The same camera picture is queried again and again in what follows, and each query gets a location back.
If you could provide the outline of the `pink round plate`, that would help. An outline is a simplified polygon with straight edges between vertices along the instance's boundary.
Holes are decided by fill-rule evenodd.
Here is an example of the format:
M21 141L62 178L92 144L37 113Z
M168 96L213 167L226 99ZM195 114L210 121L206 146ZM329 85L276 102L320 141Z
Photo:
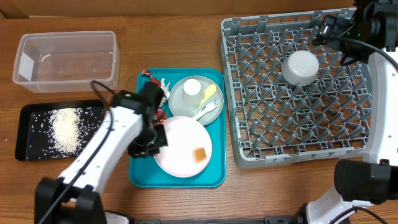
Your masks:
M186 116L174 116L163 123L168 146L160 148L155 161L166 173L180 178L193 177L210 163L213 146L210 135L198 121ZM193 161L192 151L204 147L207 159Z

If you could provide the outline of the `orange food cube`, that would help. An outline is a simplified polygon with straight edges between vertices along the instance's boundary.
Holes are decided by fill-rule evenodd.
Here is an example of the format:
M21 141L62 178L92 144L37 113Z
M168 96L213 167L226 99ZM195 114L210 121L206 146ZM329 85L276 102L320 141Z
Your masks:
M197 149L194 149L192 151L192 156L193 156L193 161L195 163L201 163L202 161L205 161L207 159L206 151L204 147L200 147Z

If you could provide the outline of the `white napkin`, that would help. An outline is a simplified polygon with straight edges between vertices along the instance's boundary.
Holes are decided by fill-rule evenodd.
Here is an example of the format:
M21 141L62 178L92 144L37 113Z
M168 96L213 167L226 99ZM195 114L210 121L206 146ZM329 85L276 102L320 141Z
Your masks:
M169 99L169 96L170 96L169 86L170 86L170 82L165 83L165 78L162 78L160 81L160 87L164 92L164 96L160 102L160 105L159 105L160 108Z

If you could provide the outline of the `grey bowl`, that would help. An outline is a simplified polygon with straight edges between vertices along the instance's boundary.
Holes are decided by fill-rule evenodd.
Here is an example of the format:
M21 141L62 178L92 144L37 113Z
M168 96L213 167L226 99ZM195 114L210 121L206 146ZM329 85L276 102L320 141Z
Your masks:
M307 86L315 81L319 67L319 61L314 54L298 50L284 60L281 71L290 84Z

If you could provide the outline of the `small red candy wrapper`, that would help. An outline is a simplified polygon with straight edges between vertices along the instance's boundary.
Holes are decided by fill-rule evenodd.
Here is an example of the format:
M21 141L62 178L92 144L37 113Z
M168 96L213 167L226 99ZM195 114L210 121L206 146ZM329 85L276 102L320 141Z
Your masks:
M158 84L158 86L161 86L161 81L159 81L158 79L156 79L155 77L153 77L152 74L151 74L151 72L150 72L148 69L144 69L144 70L141 72L141 75L149 77L150 82L156 83L156 84Z

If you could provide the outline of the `red snack wrapper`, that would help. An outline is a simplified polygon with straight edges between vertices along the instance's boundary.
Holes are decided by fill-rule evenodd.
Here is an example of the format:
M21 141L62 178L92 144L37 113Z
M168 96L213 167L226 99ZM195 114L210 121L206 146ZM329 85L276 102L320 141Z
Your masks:
M166 119L167 113L163 109L158 108L154 118L154 125L158 126L162 124Z

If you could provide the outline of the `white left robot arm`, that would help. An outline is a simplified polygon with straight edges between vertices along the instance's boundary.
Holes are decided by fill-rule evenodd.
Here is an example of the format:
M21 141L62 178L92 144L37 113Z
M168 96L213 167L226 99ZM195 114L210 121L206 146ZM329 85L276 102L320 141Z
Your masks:
M35 190L35 223L133 223L133 218L103 208L101 194L125 151L146 158L167 145L165 129L155 124L164 91L145 82L139 93L125 90L105 102L99 130L76 160L56 179L44 177Z

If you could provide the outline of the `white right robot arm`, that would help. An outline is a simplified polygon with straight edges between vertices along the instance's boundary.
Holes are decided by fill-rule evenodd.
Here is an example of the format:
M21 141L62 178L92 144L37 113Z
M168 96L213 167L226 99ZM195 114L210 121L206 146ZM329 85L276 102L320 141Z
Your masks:
M302 205L294 223L349 223L359 210L371 214L370 206L397 200L397 1L353 5L351 19L326 16L312 44L369 67L371 124L363 160L339 160L331 189Z

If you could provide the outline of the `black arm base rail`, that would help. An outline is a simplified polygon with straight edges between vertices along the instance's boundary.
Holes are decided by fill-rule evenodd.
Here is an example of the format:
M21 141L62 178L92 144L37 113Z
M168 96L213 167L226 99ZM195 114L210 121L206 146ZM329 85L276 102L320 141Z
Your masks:
M134 219L128 215L105 211L107 223L124 224L293 224L293 216L268 216L265 218L219 219L219 220L160 220Z

